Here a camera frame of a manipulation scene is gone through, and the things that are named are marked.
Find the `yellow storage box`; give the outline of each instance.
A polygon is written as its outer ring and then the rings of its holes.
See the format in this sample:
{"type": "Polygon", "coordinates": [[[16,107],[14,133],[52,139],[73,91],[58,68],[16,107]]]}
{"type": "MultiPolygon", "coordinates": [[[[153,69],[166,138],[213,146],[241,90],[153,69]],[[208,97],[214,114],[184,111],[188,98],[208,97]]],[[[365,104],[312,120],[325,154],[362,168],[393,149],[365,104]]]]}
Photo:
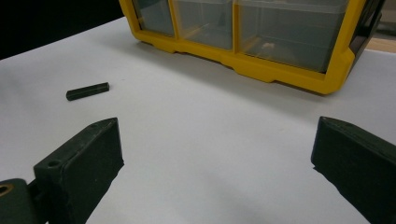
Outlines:
{"type": "Polygon", "coordinates": [[[322,94],[339,90],[384,0],[120,0],[135,38],[238,74],[322,94]]]}

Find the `table surface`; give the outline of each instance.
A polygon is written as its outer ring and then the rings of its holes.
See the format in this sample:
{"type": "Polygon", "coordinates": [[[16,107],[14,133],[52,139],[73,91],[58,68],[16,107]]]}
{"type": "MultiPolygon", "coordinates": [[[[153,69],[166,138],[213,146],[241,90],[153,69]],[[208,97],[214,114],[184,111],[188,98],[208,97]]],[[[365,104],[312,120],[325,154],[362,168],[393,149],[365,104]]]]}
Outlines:
{"type": "Polygon", "coordinates": [[[318,118],[396,144],[396,54],[366,50],[319,96],[135,40],[120,19],[0,61],[0,179],[117,117],[125,166],[88,223],[367,223],[313,169],[318,118]],[[75,88],[110,91],[68,102],[75,88]]]}

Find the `transparent drawer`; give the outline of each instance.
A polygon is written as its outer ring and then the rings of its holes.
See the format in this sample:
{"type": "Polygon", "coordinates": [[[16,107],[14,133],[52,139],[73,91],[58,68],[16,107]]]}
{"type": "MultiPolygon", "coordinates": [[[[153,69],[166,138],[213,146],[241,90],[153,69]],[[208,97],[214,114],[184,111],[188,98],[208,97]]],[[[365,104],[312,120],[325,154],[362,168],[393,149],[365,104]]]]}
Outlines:
{"type": "Polygon", "coordinates": [[[133,0],[133,3],[142,30],[175,35],[167,0],[133,0]]]}
{"type": "Polygon", "coordinates": [[[238,0],[239,48],[279,63],[327,70],[348,0],[238,0]]]}
{"type": "Polygon", "coordinates": [[[173,0],[181,38],[208,46],[233,47],[232,0],[173,0]]]}

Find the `white table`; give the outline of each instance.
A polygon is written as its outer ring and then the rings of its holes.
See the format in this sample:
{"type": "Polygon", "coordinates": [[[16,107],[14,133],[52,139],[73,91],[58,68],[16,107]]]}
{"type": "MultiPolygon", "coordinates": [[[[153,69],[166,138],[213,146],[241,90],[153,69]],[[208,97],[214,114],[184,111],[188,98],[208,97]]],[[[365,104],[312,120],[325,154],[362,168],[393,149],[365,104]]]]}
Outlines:
{"type": "Polygon", "coordinates": [[[396,54],[364,51],[339,92],[263,83],[136,41],[120,19],[0,61],[0,180],[118,117],[125,166],[88,223],[367,223],[310,161],[319,116],[396,144],[396,54]],[[74,102],[65,93],[109,82],[74,102]]]}

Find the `yellow plastic frame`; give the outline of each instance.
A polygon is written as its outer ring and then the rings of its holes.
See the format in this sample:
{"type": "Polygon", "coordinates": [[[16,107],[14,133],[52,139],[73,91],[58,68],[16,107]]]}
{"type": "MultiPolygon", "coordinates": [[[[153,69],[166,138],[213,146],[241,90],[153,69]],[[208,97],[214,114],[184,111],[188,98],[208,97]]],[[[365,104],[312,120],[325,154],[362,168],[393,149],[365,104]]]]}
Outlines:
{"type": "Polygon", "coordinates": [[[350,41],[361,16],[365,0],[349,0],[326,74],[247,56],[238,49],[239,6],[233,3],[233,49],[217,49],[180,38],[172,0],[168,0],[175,36],[141,30],[132,0],[120,0],[123,14],[132,34],[138,40],[170,53],[187,52],[231,67],[236,73],[264,82],[280,81],[309,91],[328,94],[338,91],[344,84],[355,60],[349,48],[350,41]]]}

